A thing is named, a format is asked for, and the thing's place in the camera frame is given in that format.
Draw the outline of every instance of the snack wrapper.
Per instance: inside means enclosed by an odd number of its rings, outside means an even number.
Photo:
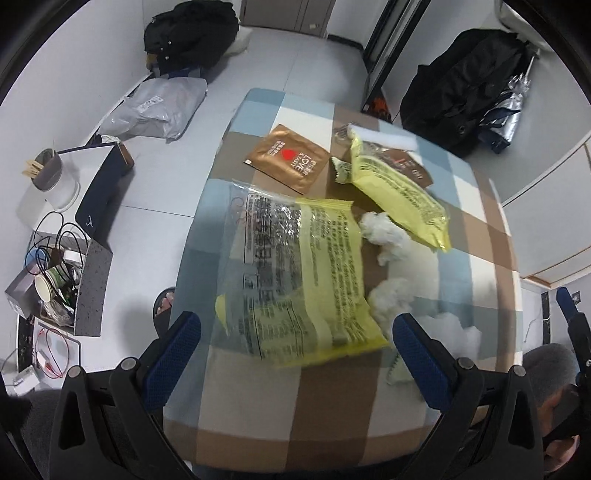
[[[341,182],[350,179],[415,239],[443,251],[451,248],[449,217],[425,190],[433,180],[411,153],[354,137],[350,157],[350,177],[348,168],[333,159]]]
[[[362,237],[351,202],[235,185],[235,229],[216,313],[235,347],[310,365],[388,345],[363,296]]]
[[[248,154],[244,163],[306,194],[329,158],[324,148],[278,124]]]

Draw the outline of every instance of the gray plastic bag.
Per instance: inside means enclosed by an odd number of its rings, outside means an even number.
[[[207,93],[207,82],[192,77],[150,79],[126,97],[99,128],[100,135],[180,137]]]

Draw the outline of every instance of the gray hair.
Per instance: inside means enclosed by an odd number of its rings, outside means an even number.
[[[537,407],[563,386],[574,383],[579,372],[574,353],[559,343],[547,343],[527,352],[523,367],[530,378]]]

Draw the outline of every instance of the black jacket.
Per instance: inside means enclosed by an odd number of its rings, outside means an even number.
[[[147,53],[158,56],[160,73],[213,67],[234,42],[238,19],[232,4],[191,0],[156,15],[146,27]]]

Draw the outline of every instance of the foot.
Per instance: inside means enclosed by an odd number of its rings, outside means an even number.
[[[162,312],[165,312],[166,310],[172,308],[173,303],[174,303],[174,292],[173,291],[169,291],[166,294],[166,296],[162,299],[162,302],[160,303],[160,306],[156,310],[156,315],[159,315]]]

